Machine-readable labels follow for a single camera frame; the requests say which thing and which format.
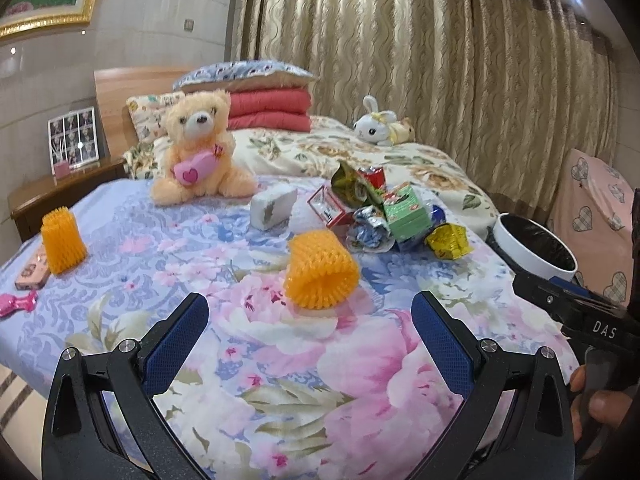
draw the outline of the nightstand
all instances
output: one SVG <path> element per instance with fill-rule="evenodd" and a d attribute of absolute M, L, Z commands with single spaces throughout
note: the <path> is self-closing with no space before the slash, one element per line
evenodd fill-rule
<path fill-rule="evenodd" d="M 25 184 L 9 195 L 11 218 L 23 242 L 40 232 L 42 217 L 58 207 L 71 207 L 105 182 L 126 178 L 121 157 L 101 158 L 57 180 L 52 175 Z"/>

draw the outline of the floral blanket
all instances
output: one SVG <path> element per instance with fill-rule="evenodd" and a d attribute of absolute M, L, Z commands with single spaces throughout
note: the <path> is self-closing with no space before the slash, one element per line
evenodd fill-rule
<path fill-rule="evenodd" d="M 384 166 L 386 180 L 411 182 L 432 190 L 458 219 L 486 238 L 497 216 L 491 199 L 444 152 L 409 142 L 380 147 L 357 139 L 353 131 L 329 117 L 313 116 L 309 134 L 284 130 L 249 128 L 234 131 L 234 160 L 258 175 L 317 176 L 330 178 L 340 159 L 356 167 Z M 154 145 L 140 144 L 125 157 L 131 178 L 154 178 L 162 173 L 158 139 Z"/>
<path fill-rule="evenodd" d="M 321 183 L 287 180 L 303 194 Z M 149 186 L 111 182 L 74 207 L 90 256 L 52 276 L 34 312 L 0 320 L 0 361 L 46 396 L 64 347 L 110 351 L 142 337 L 188 292 L 203 294 L 209 325 L 154 401 L 212 478 L 405 478 L 461 401 L 412 325 L 421 290 L 477 337 L 510 351 L 551 346 L 565 378 L 577 366 L 558 326 L 514 297 L 510 270 L 471 232 L 474 250 L 457 261 L 427 249 L 356 254 L 357 290 L 334 309 L 310 311 L 283 292 L 286 225 L 251 228 L 242 201 L 156 208 Z M 3 267 L 0 293 L 16 293 L 12 281 L 39 244 L 27 242 Z M 498 415 L 505 412 L 502 405 Z M 116 407 L 113 417 L 130 446 Z"/>

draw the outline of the human hand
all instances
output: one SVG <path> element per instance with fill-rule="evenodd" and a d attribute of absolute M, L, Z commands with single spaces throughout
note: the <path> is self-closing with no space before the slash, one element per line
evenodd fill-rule
<path fill-rule="evenodd" d="M 582 365 L 571 374 L 569 384 L 572 392 L 584 389 L 587 373 L 586 366 Z M 580 423 L 580 399 L 577 396 L 571 405 L 571 422 L 574 427 L 574 442 L 582 436 L 582 424 Z M 616 429 L 625 418 L 626 412 L 633 399 L 623 392 L 599 391 L 593 394 L 589 401 L 589 415 L 595 420 Z"/>

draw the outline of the screw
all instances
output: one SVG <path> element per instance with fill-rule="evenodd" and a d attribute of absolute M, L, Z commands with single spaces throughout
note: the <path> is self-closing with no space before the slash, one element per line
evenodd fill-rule
<path fill-rule="evenodd" d="M 480 348 L 485 352 L 495 352 L 498 349 L 498 343 L 493 339 L 482 339 L 480 342 Z"/>
<path fill-rule="evenodd" d="M 131 352 L 135 347 L 136 347 L 135 339 L 125 339 L 118 345 L 118 350 L 126 354 L 127 352 Z"/>
<path fill-rule="evenodd" d="M 554 357 L 556 357 L 556 353 L 548 346 L 543 346 L 540 349 L 540 353 L 542 354 L 542 357 L 545 357 L 547 359 L 553 359 Z"/>
<path fill-rule="evenodd" d="M 69 360 L 73 359 L 74 357 L 76 357 L 76 349 L 75 348 L 66 348 L 62 352 L 62 358 L 65 361 L 69 361 Z"/>

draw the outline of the white bunny plush toy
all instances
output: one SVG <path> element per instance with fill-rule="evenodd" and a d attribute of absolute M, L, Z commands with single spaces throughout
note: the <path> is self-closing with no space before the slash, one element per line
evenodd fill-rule
<path fill-rule="evenodd" d="M 359 118 L 353 125 L 359 139 L 378 146 L 393 146 L 400 142 L 407 142 L 415 135 L 409 123 L 405 123 L 405 120 L 398 122 L 395 112 L 391 110 L 379 112 L 375 97 L 367 95 L 362 103 L 369 113 Z"/>

